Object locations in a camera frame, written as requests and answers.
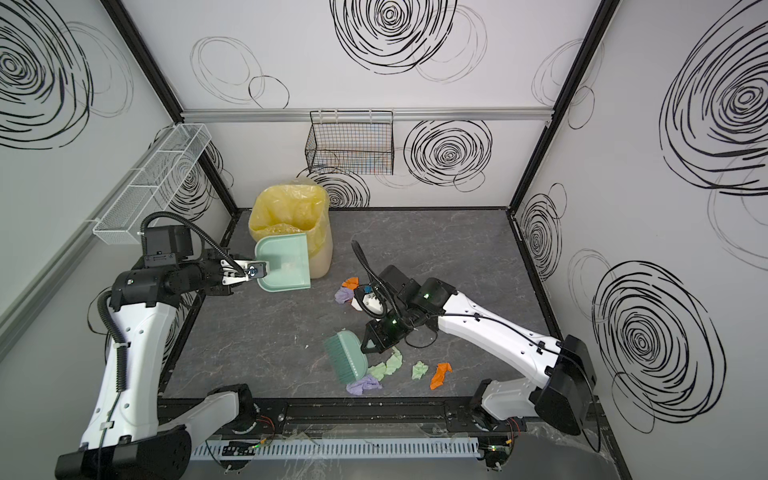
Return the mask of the green hand brush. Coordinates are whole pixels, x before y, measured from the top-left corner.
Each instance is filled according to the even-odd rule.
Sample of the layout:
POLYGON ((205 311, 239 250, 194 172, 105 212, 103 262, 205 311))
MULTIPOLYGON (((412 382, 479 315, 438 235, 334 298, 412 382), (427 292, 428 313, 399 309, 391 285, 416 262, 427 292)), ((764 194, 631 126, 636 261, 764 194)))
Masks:
POLYGON ((323 341, 323 348, 340 383, 354 383, 367 375, 368 360, 355 333, 339 331, 323 341))

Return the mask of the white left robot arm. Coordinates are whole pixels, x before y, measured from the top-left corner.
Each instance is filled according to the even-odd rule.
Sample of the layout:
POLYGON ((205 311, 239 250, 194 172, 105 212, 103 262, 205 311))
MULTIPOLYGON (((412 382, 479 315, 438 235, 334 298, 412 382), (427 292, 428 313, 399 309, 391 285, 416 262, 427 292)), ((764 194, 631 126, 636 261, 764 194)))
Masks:
POLYGON ((265 277, 267 263, 233 258, 169 211, 147 215, 139 233, 142 261, 96 300, 110 351, 91 420, 78 449, 58 458, 58 479, 179 479, 193 449, 217 431, 250 432, 259 422, 245 384, 217 388, 167 423, 159 420, 158 398, 165 344, 183 297, 227 295, 265 277))

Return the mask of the green dustpan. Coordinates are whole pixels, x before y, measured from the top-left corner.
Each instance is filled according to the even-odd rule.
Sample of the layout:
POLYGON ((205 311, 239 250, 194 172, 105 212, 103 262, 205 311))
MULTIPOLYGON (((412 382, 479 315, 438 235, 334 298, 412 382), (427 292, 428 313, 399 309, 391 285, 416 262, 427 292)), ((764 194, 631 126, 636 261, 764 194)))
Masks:
POLYGON ((250 281, 268 293, 311 287, 308 242, 304 233, 273 235, 257 241, 255 267, 248 267, 250 281))

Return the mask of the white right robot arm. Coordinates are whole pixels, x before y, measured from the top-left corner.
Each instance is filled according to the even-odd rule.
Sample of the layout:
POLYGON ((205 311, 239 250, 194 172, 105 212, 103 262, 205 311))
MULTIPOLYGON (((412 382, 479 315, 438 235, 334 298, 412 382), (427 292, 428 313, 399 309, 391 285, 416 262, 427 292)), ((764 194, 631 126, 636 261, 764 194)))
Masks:
POLYGON ((501 422, 537 416, 564 434, 583 432, 596 385, 583 341, 572 335, 557 339, 519 326, 434 277, 419 283, 393 265, 375 273, 360 244, 353 241, 351 246, 368 277, 354 289, 353 299, 370 320, 362 337, 342 331, 329 342, 341 349, 334 369, 342 383, 368 374, 368 354, 392 350, 425 326, 470 342, 520 373, 514 381, 482 384, 475 408, 482 418, 501 422))

